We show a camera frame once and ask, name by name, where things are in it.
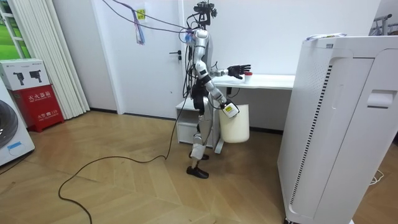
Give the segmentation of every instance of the white box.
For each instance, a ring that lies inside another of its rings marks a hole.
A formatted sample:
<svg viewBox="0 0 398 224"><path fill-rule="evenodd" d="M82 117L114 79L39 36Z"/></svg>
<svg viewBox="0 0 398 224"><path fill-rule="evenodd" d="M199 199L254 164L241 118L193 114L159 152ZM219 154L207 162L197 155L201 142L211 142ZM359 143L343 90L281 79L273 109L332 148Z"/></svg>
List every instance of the white box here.
<svg viewBox="0 0 398 224"><path fill-rule="evenodd" d="M49 77L40 59L0 60L0 75L9 90L49 85Z"/></svg>

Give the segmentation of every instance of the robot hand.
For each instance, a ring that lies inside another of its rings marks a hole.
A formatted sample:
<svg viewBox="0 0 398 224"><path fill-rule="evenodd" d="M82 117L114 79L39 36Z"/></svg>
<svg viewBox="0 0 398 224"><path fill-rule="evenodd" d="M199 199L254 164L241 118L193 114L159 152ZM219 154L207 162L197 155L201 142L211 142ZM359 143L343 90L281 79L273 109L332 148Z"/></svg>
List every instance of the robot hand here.
<svg viewBox="0 0 398 224"><path fill-rule="evenodd" d="M237 79L243 79L239 75L243 75L245 72L250 72L251 65L233 65L228 67L228 75Z"/></svg>

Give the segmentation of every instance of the wooden floor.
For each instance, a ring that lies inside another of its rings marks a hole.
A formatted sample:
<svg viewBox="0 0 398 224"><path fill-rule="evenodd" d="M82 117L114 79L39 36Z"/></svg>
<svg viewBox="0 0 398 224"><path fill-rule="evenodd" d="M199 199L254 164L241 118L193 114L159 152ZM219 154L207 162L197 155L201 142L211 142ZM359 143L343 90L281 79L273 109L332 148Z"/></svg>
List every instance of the wooden floor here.
<svg viewBox="0 0 398 224"><path fill-rule="evenodd" d="M148 160L166 154L173 124L89 112L31 133L34 153L0 176L0 223L89 223L78 206L58 198L62 182L100 157ZM281 139L251 133L244 144L224 145L221 155L208 150L210 160L201 168L210 178L201 180L185 173L191 146L174 138L167 161L100 161L65 185L62 194L88 208L95 224L281 224L284 207L276 166ZM390 148L381 170L386 176L369 188L356 224L398 223L398 148Z"/></svg>

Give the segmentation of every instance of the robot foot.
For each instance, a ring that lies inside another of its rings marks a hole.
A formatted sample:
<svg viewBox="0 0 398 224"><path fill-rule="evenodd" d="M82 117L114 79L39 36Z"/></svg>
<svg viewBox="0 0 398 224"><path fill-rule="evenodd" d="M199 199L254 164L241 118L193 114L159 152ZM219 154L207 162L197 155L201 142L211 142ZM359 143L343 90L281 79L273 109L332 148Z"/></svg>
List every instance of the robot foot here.
<svg viewBox="0 0 398 224"><path fill-rule="evenodd" d="M189 153L189 158L192 159L191 153L192 153L192 151ZM209 156L208 154L204 154L203 157L202 157L201 159L202 159L202 160L208 160L209 158L210 158L210 156Z"/></svg>
<svg viewBox="0 0 398 224"><path fill-rule="evenodd" d="M209 178L209 173L199 169L198 167L192 168L192 166L189 166L187 168L187 174L194 175L195 177L198 177L201 179Z"/></svg>

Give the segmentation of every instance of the red box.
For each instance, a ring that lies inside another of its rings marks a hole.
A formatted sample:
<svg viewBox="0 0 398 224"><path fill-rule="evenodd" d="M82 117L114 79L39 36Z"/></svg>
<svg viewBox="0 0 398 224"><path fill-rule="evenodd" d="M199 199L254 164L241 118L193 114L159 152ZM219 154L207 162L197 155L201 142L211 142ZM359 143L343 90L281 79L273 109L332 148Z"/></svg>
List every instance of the red box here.
<svg viewBox="0 0 398 224"><path fill-rule="evenodd" d="M64 122L51 85L16 90L12 94L28 130L42 132L44 128Z"/></svg>

